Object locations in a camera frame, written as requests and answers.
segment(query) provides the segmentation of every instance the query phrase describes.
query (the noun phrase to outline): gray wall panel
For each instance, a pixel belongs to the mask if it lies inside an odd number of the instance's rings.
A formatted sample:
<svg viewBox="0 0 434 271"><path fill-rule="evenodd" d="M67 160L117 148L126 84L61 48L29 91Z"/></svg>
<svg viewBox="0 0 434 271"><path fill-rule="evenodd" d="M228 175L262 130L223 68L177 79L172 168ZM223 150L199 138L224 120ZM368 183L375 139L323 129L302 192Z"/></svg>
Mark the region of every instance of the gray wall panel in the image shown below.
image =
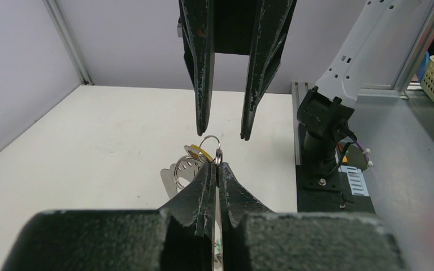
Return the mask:
<svg viewBox="0 0 434 271"><path fill-rule="evenodd" d="M0 150L77 85L41 0L0 0Z"/></svg>
<svg viewBox="0 0 434 271"><path fill-rule="evenodd" d="M191 88L177 37L178 0L59 0L96 84ZM315 82L338 52L367 0L298 0L282 65L269 91L289 93L290 82ZM367 83L391 85L413 44L419 7L397 35L383 41ZM243 91L248 57L216 55L214 89Z"/></svg>

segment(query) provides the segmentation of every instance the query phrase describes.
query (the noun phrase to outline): white table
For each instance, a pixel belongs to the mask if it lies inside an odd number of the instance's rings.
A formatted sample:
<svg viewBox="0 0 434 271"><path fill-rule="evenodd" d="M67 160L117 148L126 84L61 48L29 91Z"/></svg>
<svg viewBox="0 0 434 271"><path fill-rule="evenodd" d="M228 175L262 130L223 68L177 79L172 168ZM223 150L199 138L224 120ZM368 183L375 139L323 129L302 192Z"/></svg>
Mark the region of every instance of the white table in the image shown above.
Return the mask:
<svg viewBox="0 0 434 271"><path fill-rule="evenodd" d="M215 91L207 134L238 181L269 208L296 212L292 97L266 94L240 139L243 93ZM81 86L0 153L0 266L46 209L158 208L160 170L199 144L192 90ZM213 154L215 142L203 145Z"/></svg>

